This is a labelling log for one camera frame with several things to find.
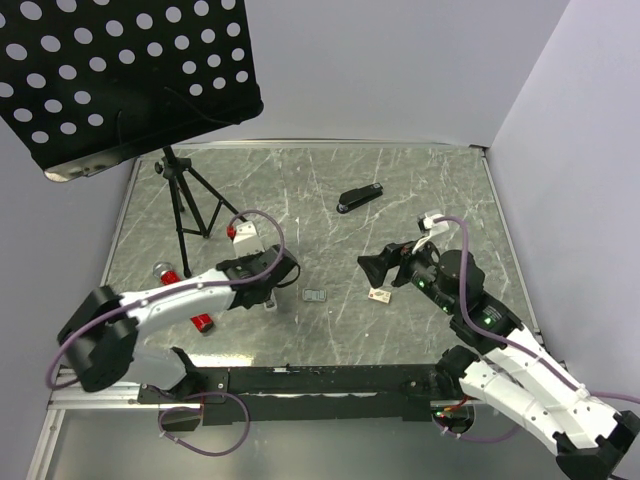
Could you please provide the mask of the staple tray with staples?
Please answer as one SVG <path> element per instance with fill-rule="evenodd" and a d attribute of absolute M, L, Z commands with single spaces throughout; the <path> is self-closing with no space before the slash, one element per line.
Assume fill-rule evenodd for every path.
<path fill-rule="evenodd" d="M 325 302 L 327 300 L 327 294 L 326 291 L 322 289 L 304 289 L 302 299 L 305 302 Z"/>

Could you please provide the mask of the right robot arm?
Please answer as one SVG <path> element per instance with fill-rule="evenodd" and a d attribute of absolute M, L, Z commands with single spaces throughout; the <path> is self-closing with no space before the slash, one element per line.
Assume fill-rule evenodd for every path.
<path fill-rule="evenodd" d="M 639 435 L 639 418 L 590 393 L 532 331 L 484 288 L 485 274 L 467 249 L 439 252 L 432 242 L 391 243 L 357 260 L 370 285 L 389 270 L 450 317 L 461 345 L 445 353 L 436 375 L 448 398 L 492 406 L 540 441 L 570 479 L 609 479 Z"/>

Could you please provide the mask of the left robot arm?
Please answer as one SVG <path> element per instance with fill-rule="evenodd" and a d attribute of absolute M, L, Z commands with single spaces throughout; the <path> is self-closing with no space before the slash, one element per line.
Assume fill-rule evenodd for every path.
<path fill-rule="evenodd" d="M 88 393 L 130 381 L 150 383 L 174 401 L 187 401 L 198 387 L 188 357 L 177 347 L 147 347 L 146 339 L 200 314 L 262 304 L 298 267 L 286 248 L 274 245 L 155 289 L 117 294 L 110 286 L 96 288 L 58 333 L 59 355 Z"/>

